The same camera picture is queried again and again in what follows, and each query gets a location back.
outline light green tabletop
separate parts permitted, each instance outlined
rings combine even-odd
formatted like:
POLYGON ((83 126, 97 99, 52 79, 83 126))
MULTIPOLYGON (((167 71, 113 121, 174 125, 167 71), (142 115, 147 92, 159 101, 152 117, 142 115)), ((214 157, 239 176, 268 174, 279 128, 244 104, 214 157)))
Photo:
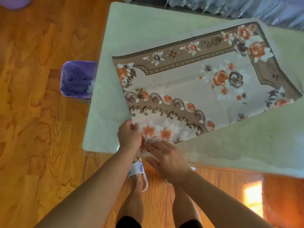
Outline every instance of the light green tabletop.
MULTIPOLYGON (((111 55, 229 20, 114 2, 87 118, 83 149, 115 153, 130 113, 111 55)), ((283 62, 304 82, 304 32, 271 27, 283 62)), ((304 100, 178 144, 189 162, 304 178, 304 100)))

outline person's left hand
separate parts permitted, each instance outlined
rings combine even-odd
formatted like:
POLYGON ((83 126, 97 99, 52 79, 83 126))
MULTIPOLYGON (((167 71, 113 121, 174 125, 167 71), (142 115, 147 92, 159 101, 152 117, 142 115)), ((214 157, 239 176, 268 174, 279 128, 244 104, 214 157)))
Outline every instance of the person's left hand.
POLYGON ((142 138, 139 132, 139 124, 133 124, 131 119, 126 120, 119 127, 117 136, 120 149, 126 149, 135 154, 141 146, 142 138))

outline forearm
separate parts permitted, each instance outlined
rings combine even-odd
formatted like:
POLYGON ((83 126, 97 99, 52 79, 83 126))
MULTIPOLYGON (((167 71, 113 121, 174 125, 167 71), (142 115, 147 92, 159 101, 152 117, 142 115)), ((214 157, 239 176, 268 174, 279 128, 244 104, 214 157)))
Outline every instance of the forearm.
POLYGON ((133 156, 119 150, 85 183, 47 214, 36 228, 100 228, 131 167, 133 156))
POLYGON ((194 171, 189 172, 181 187, 202 209, 215 228, 272 227, 248 207, 194 171))

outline person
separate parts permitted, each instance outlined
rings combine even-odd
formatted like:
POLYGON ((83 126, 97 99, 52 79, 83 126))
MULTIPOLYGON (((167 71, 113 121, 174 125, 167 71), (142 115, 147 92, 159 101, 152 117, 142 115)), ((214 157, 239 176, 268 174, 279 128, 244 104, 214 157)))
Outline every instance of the person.
MULTIPOLYGON (((119 128, 119 150, 87 181, 52 209, 35 228, 101 228, 142 143, 139 125, 125 121, 119 128)), ((181 152, 168 142, 145 144, 156 159, 146 160, 170 183, 175 191, 172 206, 176 228, 202 228, 194 202, 215 228, 272 227, 245 205, 194 172, 181 152)), ((141 174, 131 176, 132 189, 120 208, 116 227, 140 228, 143 219, 141 174)))

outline purple object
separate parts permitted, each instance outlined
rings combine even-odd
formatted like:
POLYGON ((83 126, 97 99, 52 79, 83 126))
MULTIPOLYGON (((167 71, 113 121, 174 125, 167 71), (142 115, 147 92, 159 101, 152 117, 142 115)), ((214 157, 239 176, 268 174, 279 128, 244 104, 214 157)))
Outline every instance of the purple object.
POLYGON ((61 70, 61 93, 70 98, 89 99, 88 90, 96 67, 97 62, 67 61, 61 70))
POLYGON ((31 0, 0 0, 0 5, 8 9, 20 9, 30 3, 31 0))

